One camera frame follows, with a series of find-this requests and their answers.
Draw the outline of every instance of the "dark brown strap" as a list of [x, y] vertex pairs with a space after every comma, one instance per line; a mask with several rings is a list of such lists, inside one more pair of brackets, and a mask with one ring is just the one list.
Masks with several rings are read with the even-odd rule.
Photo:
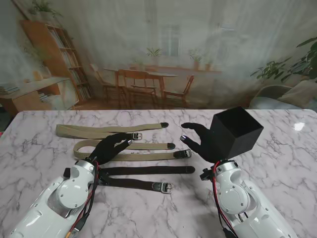
[[192, 174], [193, 166], [149, 166], [149, 167], [114, 167], [100, 169], [100, 173], [111, 175], [167, 175]]
[[161, 193], [172, 193], [173, 185], [168, 182], [150, 182], [150, 181], [141, 181], [131, 178], [109, 178], [105, 179], [100, 178], [99, 184], [103, 186], [111, 187], [125, 187], [125, 188], [135, 188], [142, 190], [149, 190]]

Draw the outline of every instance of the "table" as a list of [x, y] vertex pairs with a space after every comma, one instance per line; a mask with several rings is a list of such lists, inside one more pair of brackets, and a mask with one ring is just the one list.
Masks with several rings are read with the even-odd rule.
[[[72, 148], [79, 139], [59, 138], [57, 123], [85, 126], [130, 126], [168, 122], [166, 129], [143, 132], [146, 142], [173, 142], [186, 149], [179, 125], [192, 121], [209, 126], [220, 110], [29, 111], [19, 113], [0, 138], [0, 238], [25, 215], [28, 207], [65, 167], [74, 164]], [[317, 114], [309, 110], [249, 110], [263, 126], [252, 151], [235, 158], [243, 178], [255, 182], [301, 238], [317, 237]], [[194, 153], [190, 159], [111, 162], [115, 166], [184, 166], [191, 175], [125, 176], [174, 184], [171, 195], [99, 187], [80, 238], [224, 238], [211, 195], [201, 181], [211, 166]]]
[[[118, 86], [119, 85], [119, 69], [104, 68], [104, 70], [114, 72], [115, 84], [116, 84], [116, 86]], [[164, 98], [164, 89], [165, 89], [164, 77], [177, 77], [177, 75], [176, 74], [169, 74], [169, 73], [158, 73], [158, 72], [147, 72], [147, 73], [149, 74], [150, 79], [157, 79], [158, 80], [159, 89], [160, 89], [160, 96], [161, 96], [161, 99], [163, 99]]]

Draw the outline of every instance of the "wooden bookshelf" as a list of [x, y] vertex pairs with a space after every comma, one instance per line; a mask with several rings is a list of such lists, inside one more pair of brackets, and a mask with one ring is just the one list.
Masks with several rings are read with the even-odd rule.
[[32, 44], [45, 54], [44, 64], [51, 74], [70, 78], [80, 103], [92, 98], [87, 75], [67, 31], [37, 21], [22, 20], [21, 24]]

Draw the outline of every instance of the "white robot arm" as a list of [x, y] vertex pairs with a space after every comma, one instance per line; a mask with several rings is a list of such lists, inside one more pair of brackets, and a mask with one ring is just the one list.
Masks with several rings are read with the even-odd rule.
[[92, 164], [79, 161], [70, 169], [69, 179], [58, 177], [40, 194], [9, 237], [66, 237], [85, 206], [88, 185], [94, 182], [94, 174]]
[[241, 169], [234, 161], [226, 161], [216, 167], [219, 206], [237, 237], [297, 238], [261, 190], [251, 181], [241, 180], [240, 175]]

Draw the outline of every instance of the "black cube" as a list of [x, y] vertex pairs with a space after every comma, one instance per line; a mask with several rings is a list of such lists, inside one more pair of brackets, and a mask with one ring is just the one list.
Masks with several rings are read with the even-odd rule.
[[218, 160], [230, 159], [252, 150], [263, 126], [242, 107], [213, 116], [211, 148]]

